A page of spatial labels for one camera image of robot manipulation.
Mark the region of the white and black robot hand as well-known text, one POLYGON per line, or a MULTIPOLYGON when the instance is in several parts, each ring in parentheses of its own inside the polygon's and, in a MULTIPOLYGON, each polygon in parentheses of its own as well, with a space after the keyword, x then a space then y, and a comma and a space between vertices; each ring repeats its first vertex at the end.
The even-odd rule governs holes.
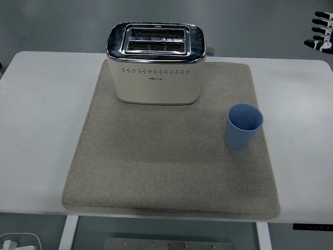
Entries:
POLYGON ((324 54, 332 55, 332 13, 325 11, 316 11, 311 28, 314 35, 307 39, 303 44, 311 49, 320 51, 324 54))

